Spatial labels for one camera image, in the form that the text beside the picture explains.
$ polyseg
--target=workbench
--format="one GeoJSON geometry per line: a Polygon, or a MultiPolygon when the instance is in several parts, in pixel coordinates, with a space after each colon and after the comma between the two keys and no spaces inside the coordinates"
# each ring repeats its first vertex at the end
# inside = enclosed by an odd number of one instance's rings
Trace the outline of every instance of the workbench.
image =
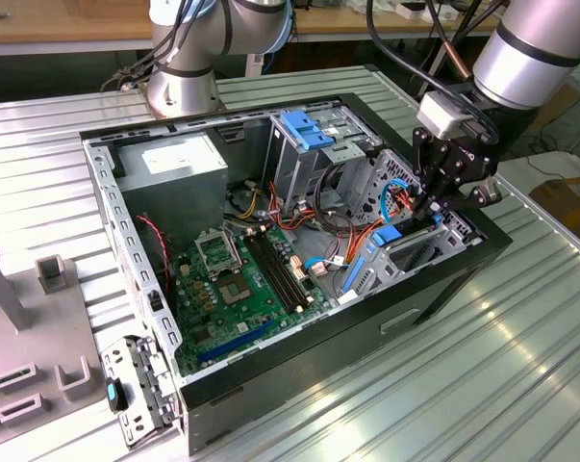
{"type": "MultiPolygon", "coordinates": [[[[220,81],[219,91],[229,108],[355,92],[405,140],[416,125],[415,102],[363,67],[220,81]]],[[[27,269],[54,253],[74,259],[99,349],[138,334],[139,323],[78,132],[151,118],[135,91],[0,104],[1,269],[27,269]]],[[[579,167],[561,159],[558,172],[577,176],[579,167]]],[[[514,240],[497,262],[433,319],[198,460],[580,460],[580,242],[523,195],[517,182],[537,173],[514,162],[497,175],[505,198],[485,209],[514,240]]],[[[0,446],[2,461],[186,454],[176,430],[128,453],[106,401],[0,446]]]]}
{"type": "MultiPolygon", "coordinates": [[[[0,56],[42,53],[75,53],[152,48],[148,17],[82,17],[75,0],[0,0],[0,12],[12,16],[0,21],[0,56]]],[[[369,39],[366,18],[346,7],[296,10],[294,41],[342,41],[369,39]]],[[[444,24],[456,30],[460,19],[444,24]]],[[[473,35],[489,35],[498,22],[490,17],[473,35]]],[[[384,39],[428,37],[432,25],[381,13],[375,25],[384,39]]]]}

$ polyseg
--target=blue drive bracket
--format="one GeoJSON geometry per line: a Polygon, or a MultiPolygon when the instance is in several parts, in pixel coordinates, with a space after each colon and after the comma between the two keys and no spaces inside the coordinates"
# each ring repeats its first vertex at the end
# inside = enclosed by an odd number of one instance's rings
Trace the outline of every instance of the blue drive bracket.
{"type": "Polygon", "coordinates": [[[372,239],[375,241],[377,245],[384,246],[386,244],[391,243],[392,241],[396,241],[403,237],[401,233],[391,224],[388,226],[382,226],[381,228],[377,228],[373,231],[372,239]]]}
{"type": "Polygon", "coordinates": [[[335,140],[324,135],[324,132],[319,130],[317,122],[303,111],[281,113],[281,121],[307,151],[335,143],[335,140]]]}

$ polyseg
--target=pcie slot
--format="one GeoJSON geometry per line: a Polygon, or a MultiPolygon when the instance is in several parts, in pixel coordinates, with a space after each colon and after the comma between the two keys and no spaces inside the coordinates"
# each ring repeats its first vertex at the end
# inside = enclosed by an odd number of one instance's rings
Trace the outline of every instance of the pcie slot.
{"type": "Polygon", "coordinates": [[[285,312],[294,313],[299,306],[306,308],[307,298],[297,287],[297,283],[274,251],[267,237],[264,235],[248,237],[245,239],[245,245],[264,274],[266,281],[279,297],[285,312]]]}
{"type": "Polygon", "coordinates": [[[225,353],[229,353],[230,351],[233,351],[238,347],[242,347],[243,345],[248,344],[249,342],[253,342],[254,340],[258,340],[260,337],[262,337],[266,333],[266,330],[273,323],[274,323],[273,320],[265,322],[264,324],[260,325],[259,327],[254,328],[253,330],[251,330],[250,332],[247,332],[246,334],[242,334],[240,337],[237,337],[234,340],[231,340],[229,342],[226,342],[223,345],[216,346],[213,349],[209,349],[208,351],[205,351],[201,354],[198,354],[197,355],[198,363],[204,363],[206,361],[209,361],[210,359],[216,359],[225,353]]]}

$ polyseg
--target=blue cable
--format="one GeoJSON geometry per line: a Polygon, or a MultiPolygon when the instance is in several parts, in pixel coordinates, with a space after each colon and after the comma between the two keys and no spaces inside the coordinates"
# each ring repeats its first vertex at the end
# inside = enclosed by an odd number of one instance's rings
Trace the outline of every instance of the blue cable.
{"type": "Polygon", "coordinates": [[[270,53],[270,61],[268,62],[268,64],[264,68],[264,70],[262,71],[262,74],[266,74],[268,72],[268,70],[272,66],[273,61],[274,61],[274,51],[272,53],[270,53]]]}
{"type": "Polygon", "coordinates": [[[382,190],[382,195],[379,201],[379,207],[382,211],[382,218],[386,223],[390,223],[390,217],[388,216],[388,210],[386,207],[386,194],[388,193],[388,188],[390,186],[398,186],[399,188],[402,188],[404,190],[409,188],[409,184],[407,184],[407,182],[401,180],[400,178],[394,178],[393,180],[390,180],[388,183],[384,185],[384,189],[382,190]]]}
{"type": "MultiPolygon", "coordinates": [[[[322,257],[313,257],[305,262],[305,268],[308,270],[314,264],[319,263],[319,262],[331,262],[331,260],[327,260],[327,259],[322,258],[322,257]]],[[[343,268],[347,268],[349,265],[341,265],[341,266],[343,268]]]]}
{"type": "Polygon", "coordinates": [[[309,260],[307,260],[305,262],[305,268],[308,270],[315,263],[319,263],[319,262],[323,262],[323,261],[324,261],[324,259],[322,257],[313,257],[313,258],[310,258],[309,260]]]}

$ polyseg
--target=green circuit board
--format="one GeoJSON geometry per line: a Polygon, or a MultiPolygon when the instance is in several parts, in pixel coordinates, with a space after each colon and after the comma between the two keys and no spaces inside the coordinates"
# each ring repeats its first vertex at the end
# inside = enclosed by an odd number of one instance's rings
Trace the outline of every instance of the green circuit board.
{"type": "MultiPolygon", "coordinates": [[[[265,235],[279,254],[283,253],[282,258],[294,255],[281,230],[273,228],[265,235]]],[[[183,376],[207,368],[252,347],[255,342],[273,337],[330,309],[321,289],[307,279],[298,283],[298,287],[313,301],[304,307],[302,313],[288,314],[256,258],[247,249],[243,237],[238,236],[232,241],[242,260],[241,271],[221,273],[216,280],[209,279],[195,244],[170,259],[177,275],[175,318],[183,343],[176,352],[176,360],[183,376]],[[252,336],[252,340],[246,342],[244,339],[248,336],[252,336]],[[240,345],[213,359],[202,360],[202,355],[210,354],[216,347],[227,347],[237,339],[241,339],[240,345]]],[[[228,259],[223,245],[205,250],[208,263],[228,259]]],[[[288,258],[284,264],[291,272],[288,258]]]]}

